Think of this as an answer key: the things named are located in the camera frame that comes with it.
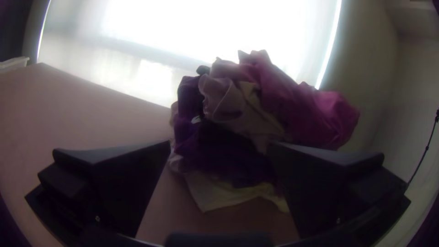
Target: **cable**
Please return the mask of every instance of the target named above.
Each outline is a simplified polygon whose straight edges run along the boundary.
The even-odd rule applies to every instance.
[[[436,128],[436,124],[438,122],[439,122],[439,108],[436,110],[436,117],[434,118],[434,124],[433,124],[433,129],[431,130],[430,139],[428,140],[427,146],[425,147],[424,153],[422,154],[421,160],[419,161],[418,166],[416,167],[415,172],[413,173],[412,177],[410,178],[410,180],[407,183],[407,188],[412,183],[413,178],[415,177],[416,173],[419,170],[419,167],[421,166],[422,161],[424,160],[425,154],[427,153],[428,149],[430,148],[430,142],[431,142],[431,139],[433,137],[434,129]]]

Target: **clothing pile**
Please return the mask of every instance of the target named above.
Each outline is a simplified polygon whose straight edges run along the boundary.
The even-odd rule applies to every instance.
[[[265,50],[238,52],[240,63],[217,59],[200,76],[183,77],[171,107],[174,153],[168,165],[184,174],[202,211],[261,196],[288,207],[265,156],[271,141],[336,150],[359,112],[337,92],[297,84]]]

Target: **wooden table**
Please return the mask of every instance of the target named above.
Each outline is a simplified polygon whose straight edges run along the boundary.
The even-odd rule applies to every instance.
[[[46,64],[0,74],[0,192],[35,247],[60,243],[24,200],[53,148],[93,149],[172,136],[170,110],[79,79]],[[298,239],[290,215],[255,199],[202,214],[184,181],[167,168],[146,209],[137,238],[163,244],[173,231],[268,232],[277,243]]]

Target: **sheer curtain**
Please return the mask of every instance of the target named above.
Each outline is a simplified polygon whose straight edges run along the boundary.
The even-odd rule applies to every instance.
[[[318,88],[341,5],[342,0],[52,0],[38,60],[169,106],[182,75],[193,75],[216,57],[238,62],[237,50],[265,49],[297,82]],[[162,99],[152,99],[157,95]]]

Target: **purple cloth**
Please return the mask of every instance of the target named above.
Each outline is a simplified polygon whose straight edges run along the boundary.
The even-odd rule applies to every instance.
[[[235,188],[262,182],[276,183],[267,157],[251,140],[203,119],[204,97],[198,90],[198,77],[184,77],[178,88],[178,114],[174,116],[175,153],[184,157],[182,170],[200,170],[229,181]]]
[[[330,150],[350,139],[360,114],[340,93],[297,84],[271,63],[265,50],[238,54],[240,64],[218,59],[210,76],[259,84],[262,107],[284,125],[288,139]]]

